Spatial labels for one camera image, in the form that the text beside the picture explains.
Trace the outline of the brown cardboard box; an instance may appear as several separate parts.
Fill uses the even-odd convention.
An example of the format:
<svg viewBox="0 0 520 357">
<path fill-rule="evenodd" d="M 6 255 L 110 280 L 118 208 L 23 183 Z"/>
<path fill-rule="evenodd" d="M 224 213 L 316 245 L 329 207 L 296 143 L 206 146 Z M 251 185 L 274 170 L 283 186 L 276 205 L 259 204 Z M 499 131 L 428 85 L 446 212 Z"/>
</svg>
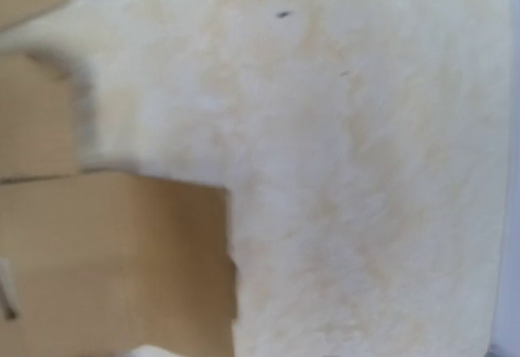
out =
<svg viewBox="0 0 520 357">
<path fill-rule="evenodd" d="M 229 0 L 64 0 L 2 27 L 70 84 L 2 104 L 4 356 L 232 356 Z"/>
</svg>

